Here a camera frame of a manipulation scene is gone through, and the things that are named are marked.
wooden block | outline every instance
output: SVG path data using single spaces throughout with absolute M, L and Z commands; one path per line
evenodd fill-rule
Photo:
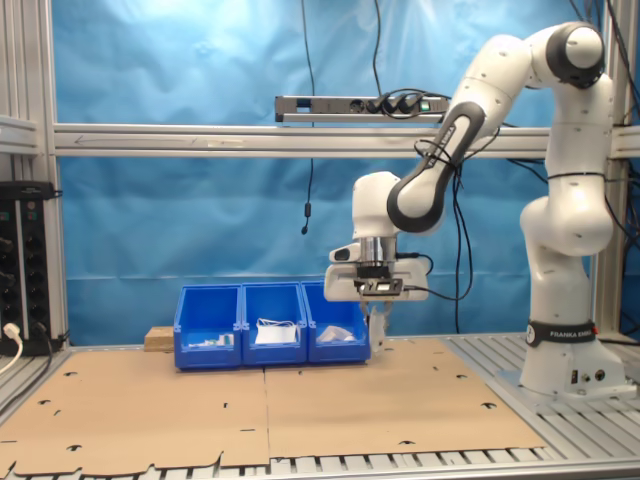
M 153 327 L 144 337 L 145 352 L 173 352 L 173 327 Z

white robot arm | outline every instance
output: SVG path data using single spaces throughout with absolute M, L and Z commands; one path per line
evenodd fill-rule
M 415 170 L 403 179 L 379 172 L 356 181 L 354 243 L 331 252 L 326 298 L 360 301 L 363 310 L 370 301 L 425 299 L 428 265 L 399 259 L 397 234 L 437 230 L 447 186 L 471 145 L 495 134 L 523 88 L 551 88 L 556 113 L 545 162 L 549 195 L 521 217 L 532 277 L 522 383 L 548 395 L 623 391 L 619 359 L 595 338 L 581 262 L 612 234 L 604 202 L 612 84 L 603 69 L 604 45 L 590 24 L 565 23 L 525 40 L 490 39 L 466 71 L 434 141 L 424 141 L 429 146 Z

blue bin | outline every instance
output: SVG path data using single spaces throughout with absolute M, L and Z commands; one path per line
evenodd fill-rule
M 176 367 L 233 368 L 242 364 L 240 285 L 182 288 L 173 325 Z M 196 346 L 233 334 L 233 345 Z
M 242 286 L 242 359 L 244 365 L 297 364 L 307 361 L 307 318 L 299 283 L 254 283 Z M 256 344 L 258 318 L 292 321 L 297 342 Z
M 309 324 L 309 362 L 365 362 L 371 357 L 369 329 L 357 302 L 327 301 L 322 282 L 302 282 L 302 295 Z M 355 341 L 318 342 L 330 325 L 348 330 Z

grated metal platform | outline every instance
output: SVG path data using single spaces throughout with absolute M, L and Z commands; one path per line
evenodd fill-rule
M 495 378 L 501 371 L 522 368 L 524 335 L 441 336 L 456 354 L 480 375 L 487 385 L 548 443 L 547 448 L 349 455 L 271 459 L 268 466 L 156 470 L 118 477 L 122 480 L 188 480 L 209 478 L 638 478 L 640 479 L 640 401 L 606 401 L 583 405 L 556 405 L 536 415 L 520 404 Z M 134 347 L 72 348 L 58 354 L 51 372 L 76 351 L 126 350 Z M 611 346 L 633 368 L 640 367 L 640 349 Z M 0 358 L 0 367 L 8 359 Z M 12 392 L 37 375 L 46 359 L 22 359 L 0 379 L 0 406 Z M 0 423 L 6 419 L 0 417 Z M 13 472 L 8 479 L 19 477 Z M 37 476 L 27 480 L 94 480 L 78 471 L 72 475 Z

blue backdrop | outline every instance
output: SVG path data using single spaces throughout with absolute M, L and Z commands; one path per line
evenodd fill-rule
M 373 0 L 305 0 L 318 95 L 374 95 Z M 451 95 L 492 35 L 526 37 L 575 19 L 557 0 L 381 0 L 382 89 Z M 271 125 L 276 95 L 310 94 L 298 0 L 54 0 L 60 122 Z M 508 121 L 551 123 L 550 92 L 525 91 Z M 361 175 L 414 160 L 316 160 L 309 234 L 300 235 L 308 159 L 62 158 L 71 339 L 138 343 L 173 321 L 180 287 L 309 279 L 350 242 Z M 546 188 L 503 159 L 467 163 L 460 203 L 472 239 L 463 332 L 524 330 L 529 273 L 519 215 Z M 454 288 L 456 232 L 403 236 Z M 467 276 L 462 279 L 466 286 Z M 453 305 L 398 305 L 392 334 L 453 331 Z

